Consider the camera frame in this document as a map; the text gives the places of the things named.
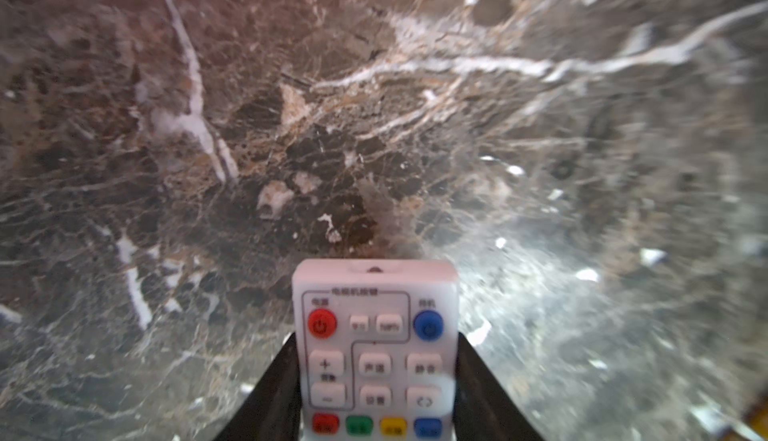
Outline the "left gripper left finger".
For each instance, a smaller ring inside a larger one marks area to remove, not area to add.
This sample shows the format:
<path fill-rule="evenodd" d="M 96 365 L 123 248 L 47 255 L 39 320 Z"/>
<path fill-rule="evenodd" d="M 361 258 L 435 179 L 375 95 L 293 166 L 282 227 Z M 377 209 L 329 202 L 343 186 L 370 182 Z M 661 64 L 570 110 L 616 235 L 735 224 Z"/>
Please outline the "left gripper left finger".
<path fill-rule="evenodd" d="M 300 439 L 300 369 L 291 334 L 215 441 Z"/>

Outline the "white remote control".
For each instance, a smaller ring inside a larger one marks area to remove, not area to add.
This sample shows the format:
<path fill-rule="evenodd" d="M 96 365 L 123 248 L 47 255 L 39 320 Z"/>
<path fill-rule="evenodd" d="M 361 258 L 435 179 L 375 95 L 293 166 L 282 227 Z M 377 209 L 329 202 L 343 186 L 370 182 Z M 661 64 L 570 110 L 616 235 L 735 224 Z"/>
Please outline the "white remote control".
<path fill-rule="evenodd" d="M 450 262 L 307 259 L 292 294 L 304 439 L 452 439 L 459 276 Z"/>

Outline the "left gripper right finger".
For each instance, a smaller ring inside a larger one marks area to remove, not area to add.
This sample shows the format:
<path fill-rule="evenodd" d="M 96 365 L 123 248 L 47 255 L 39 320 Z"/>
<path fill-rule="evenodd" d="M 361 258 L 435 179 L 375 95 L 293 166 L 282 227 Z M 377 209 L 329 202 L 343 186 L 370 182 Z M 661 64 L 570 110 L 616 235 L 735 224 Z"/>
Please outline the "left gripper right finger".
<path fill-rule="evenodd" d="M 462 333 L 453 425 L 458 441 L 544 441 Z"/>

